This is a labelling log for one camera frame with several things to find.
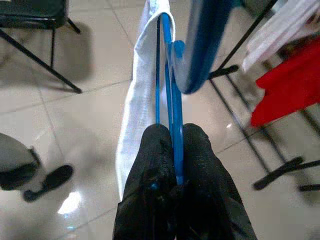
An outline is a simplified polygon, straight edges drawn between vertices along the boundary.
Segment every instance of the red cloth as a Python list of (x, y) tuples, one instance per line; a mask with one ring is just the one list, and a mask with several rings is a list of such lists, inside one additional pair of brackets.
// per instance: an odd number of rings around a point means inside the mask
[(320, 102), (320, 37), (256, 81), (265, 89), (251, 117), (261, 126)]

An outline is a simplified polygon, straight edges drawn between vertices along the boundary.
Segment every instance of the floor tile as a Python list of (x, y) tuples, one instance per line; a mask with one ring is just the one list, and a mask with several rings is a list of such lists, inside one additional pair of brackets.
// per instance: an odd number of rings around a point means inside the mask
[[(229, 52), (235, 47), (238, 41), (249, 29), (253, 23), (254, 18), (243, 7), (234, 7), (230, 13), (228, 22), (224, 28), (224, 34), (220, 43), (218, 56), (228, 55)], [(244, 57), (246, 53), (246, 44), (248, 38), (237, 51), (237, 55)]]
[[(1, 115), (0, 132), (34, 146), (48, 172), (64, 164), (42, 105)], [(82, 225), (86, 219), (80, 208), (68, 215), (58, 214), (72, 191), (69, 181), (33, 203), (25, 202), (19, 191), (0, 191), (0, 238), (50, 240)]]
[(170, 11), (175, 22), (175, 39), (186, 42), (192, 1), (177, 0), (170, 3)]
[[(281, 165), (261, 135), (255, 134), (253, 142), (272, 169)], [(310, 179), (308, 171), (286, 174), (265, 189), (255, 191), (252, 184), (264, 177), (265, 172), (245, 140), (217, 156), (239, 190), (258, 239), (317, 239), (315, 237), (320, 227), (317, 220), (320, 217), (319, 193), (300, 193), (297, 190), (297, 186)]]
[(215, 152), (244, 138), (208, 81), (196, 93), (182, 96), (182, 109), (183, 122), (202, 127)]
[(108, 0), (70, 0), (69, 11), (88, 11), (110, 8)]
[[(82, 33), (68, 26), (57, 30), (54, 68), (83, 91), (129, 80), (133, 47), (112, 10), (73, 12), (70, 17)], [(48, 56), (50, 34), (43, 38), (46, 50), (42, 52)], [(34, 68), (34, 75), (45, 101), (74, 94), (39, 67)]]
[(108, 0), (113, 8), (144, 6), (146, 0)]
[(90, 220), (119, 201), (115, 152), (129, 82), (47, 103), (54, 131)]
[[(20, 40), (19, 32), (12, 32)], [(40, 104), (41, 95), (27, 58), (6, 42), (1, 41), (1, 47), (5, 51), (0, 60), (0, 114)]]
[(142, 16), (144, 7), (129, 7), (115, 9), (114, 12), (119, 19), (121, 25), (129, 36), (132, 45), (136, 44), (138, 39), (138, 29), (140, 26), (140, 19)]
[(112, 240), (117, 209), (114, 208), (103, 216), (89, 222), (89, 227), (96, 240)]
[(86, 224), (77, 228), (75, 231), (69, 232), (58, 240), (95, 240), (92, 236), (89, 226)]

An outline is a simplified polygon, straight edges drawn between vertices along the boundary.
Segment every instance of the white fabric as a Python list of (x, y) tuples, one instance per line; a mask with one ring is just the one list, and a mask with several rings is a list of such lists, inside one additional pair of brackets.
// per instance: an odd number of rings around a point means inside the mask
[(139, 28), (139, 38), (134, 46), (132, 82), (125, 105), (120, 138), (115, 156), (115, 169), (120, 199), (137, 156), (144, 130), (155, 120), (155, 78), (157, 20), (167, 13), (171, 21), (172, 40), (176, 27), (170, 13), (168, 0), (147, 0)]
[(251, 38), (242, 69), (266, 61), (282, 46), (320, 30), (316, 20), (308, 19), (320, 9), (320, 0), (288, 0), (288, 2)]

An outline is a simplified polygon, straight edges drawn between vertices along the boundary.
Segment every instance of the black shoe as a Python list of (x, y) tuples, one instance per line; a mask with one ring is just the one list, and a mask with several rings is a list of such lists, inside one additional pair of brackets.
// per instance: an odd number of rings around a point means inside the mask
[(71, 178), (73, 172), (74, 170), (70, 165), (63, 165), (57, 168), (46, 176), (43, 182), (43, 188), (40, 191), (33, 192), (31, 190), (27, 190), (23, 193), (23, 199), (28, 203), (37, 200), (42, 195), (60, 187), (67, 182)]

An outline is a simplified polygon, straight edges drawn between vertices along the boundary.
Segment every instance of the glossy floor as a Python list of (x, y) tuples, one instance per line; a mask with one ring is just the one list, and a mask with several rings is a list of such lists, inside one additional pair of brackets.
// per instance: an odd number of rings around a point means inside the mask
[[(189, 0), (175, 0), (177, 39), (185, 39)], [(17, 191), (0, 191), (1, 240), (111, 240), (119, 202), (115, 151), (124, 101), (131, 79), (133, 47), (144, 0), (72, 0), (70, 18), (82, 30), (57, 30), (55, 69), (84, 90), (68, 91), (55, 77), (0, 41), (0, 132), (34, 146), (48, 172), (72, 164), (71, 181), (26, 203)], [(241, 7), (232, 11), (213, 69), (222, 62), (253, 18)], [(50, 32), (8, 30), (35, 54), (49, 61)], [(243, 46), (230, 64), (240, 63)], [(254, 82), (266, 70), (255, 65), (231, 77), (254, 106), (263, 95)], [(225, 77), (219, 89), (247, 126), (250, 114)], [(185, 123), (201, 126), (231, 173), (260, 240), (320, 239), (320, 195), (300, 193), (301, 184), (320, 183), (319, 169), (288, 174), (261, 191), (252, 183), (265, 175), (244, 136), (212, 86), (183, 96)], [(318, 105), (308, 109), (319, 121)], [(271, 169), (281, 165), (257, 129), (246, 127)], [(270, 131), (288, 159), (318, 160), (319, 136), (300, 113), (272, 124)]]

